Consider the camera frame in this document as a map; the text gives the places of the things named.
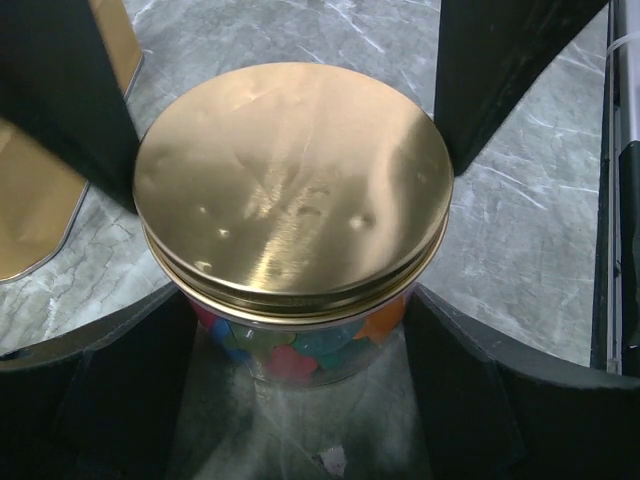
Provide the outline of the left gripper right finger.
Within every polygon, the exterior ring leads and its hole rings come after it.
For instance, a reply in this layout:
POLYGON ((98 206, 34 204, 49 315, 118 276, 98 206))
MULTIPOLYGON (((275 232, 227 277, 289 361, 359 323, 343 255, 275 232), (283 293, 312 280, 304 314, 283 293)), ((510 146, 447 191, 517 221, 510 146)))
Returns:
POLYGON ((539 351, 417 287, 403 320, 436 479, 635 479, 639 382, 539 351))

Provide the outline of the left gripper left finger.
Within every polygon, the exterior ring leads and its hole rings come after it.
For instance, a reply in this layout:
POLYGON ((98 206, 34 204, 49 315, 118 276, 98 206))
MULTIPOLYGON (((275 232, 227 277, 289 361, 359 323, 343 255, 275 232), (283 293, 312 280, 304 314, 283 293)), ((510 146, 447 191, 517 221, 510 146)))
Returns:
POLYGON ((2 478, 164 478, 195 332, 166 285, 2 355, 2 478))

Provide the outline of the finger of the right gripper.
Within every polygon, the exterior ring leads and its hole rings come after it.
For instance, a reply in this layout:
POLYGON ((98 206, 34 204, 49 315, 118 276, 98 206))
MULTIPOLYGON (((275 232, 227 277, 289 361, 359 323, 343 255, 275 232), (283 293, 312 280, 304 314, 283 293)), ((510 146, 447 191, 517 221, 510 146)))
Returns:
POLYGON ((88 2, 2 2, 1 116, 135 210, 139 137, 88 2))
POLYGON ((554 58, 605 0, 443 0, 434 121, 466 172, 554 58))

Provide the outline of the clear plastic ball half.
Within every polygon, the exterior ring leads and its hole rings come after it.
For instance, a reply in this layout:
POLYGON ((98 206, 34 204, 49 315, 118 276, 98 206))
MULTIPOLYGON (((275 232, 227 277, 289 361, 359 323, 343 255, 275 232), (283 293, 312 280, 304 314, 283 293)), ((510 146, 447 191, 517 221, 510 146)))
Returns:
POLYGON ((253 328, 189 303, 209 338, 259 380, 320 386, 366 368, 398 329, 413 291, 347 323, 309 331, 253 328))

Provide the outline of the round gold tin lid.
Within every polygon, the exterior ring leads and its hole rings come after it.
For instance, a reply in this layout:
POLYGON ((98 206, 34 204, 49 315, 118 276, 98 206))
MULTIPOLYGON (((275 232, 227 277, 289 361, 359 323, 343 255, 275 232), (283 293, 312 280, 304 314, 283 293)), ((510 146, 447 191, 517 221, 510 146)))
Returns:
POLYGON ((133 196, 166 274, 223 315, 319 324, 410 286, 443 238, 453 168, 431 118, 361 73, 234 70, 146 131, 133 196))

